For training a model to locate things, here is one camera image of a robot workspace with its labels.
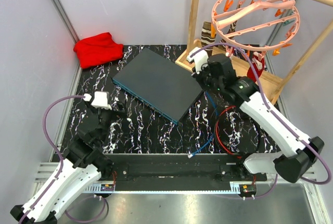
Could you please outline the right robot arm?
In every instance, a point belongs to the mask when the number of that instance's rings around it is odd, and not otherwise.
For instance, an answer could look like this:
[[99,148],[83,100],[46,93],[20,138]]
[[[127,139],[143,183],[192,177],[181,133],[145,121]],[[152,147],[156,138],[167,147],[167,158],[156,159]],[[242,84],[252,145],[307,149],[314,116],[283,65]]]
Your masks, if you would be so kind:
[[202,85],[217,89],[231,105],[252,118],[275,141],[278,153],[253,153],[236,167],[241,180],[249,180],[255,173],[275,173],[295,183],[317,161],[324,147],[319,137],[311,138],[297,129],[260,92],[248,77],[241,77],[233,69],[231,60],[223,54],[191,57],[195,66],[193,77]]

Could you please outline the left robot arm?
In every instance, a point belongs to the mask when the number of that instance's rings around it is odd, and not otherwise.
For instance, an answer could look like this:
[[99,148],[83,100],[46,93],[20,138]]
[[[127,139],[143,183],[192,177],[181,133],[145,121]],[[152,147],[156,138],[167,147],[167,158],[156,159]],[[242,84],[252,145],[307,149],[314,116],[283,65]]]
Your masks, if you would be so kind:
[[60,162],[39,191],[25,204],[14,206],[10,214],[17,223],[57,223],[67,213],[67,208],[87,187],[98,180],[115,180],[113,161],[103,154],[101,147],[106,140],[113,121],[127,118],[123,102],[114,109],[106,94],[84,94],[85,102],[92,115],[64,153],[59,153]]

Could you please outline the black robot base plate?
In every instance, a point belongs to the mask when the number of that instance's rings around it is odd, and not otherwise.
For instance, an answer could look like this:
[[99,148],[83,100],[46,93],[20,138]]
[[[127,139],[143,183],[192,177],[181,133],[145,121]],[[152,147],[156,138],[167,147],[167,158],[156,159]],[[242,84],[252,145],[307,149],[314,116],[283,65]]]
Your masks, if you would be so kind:
[[167,193],[231,193],[239,192],[240,184],[267,182],[269,175],[255,175],[241,167],[237,157],[219,154],[115,154],[100,152],[78,157],[67,151],[75,164],[94,162],[102,168],[101,184],[115,179],[115,192],[138,194]]

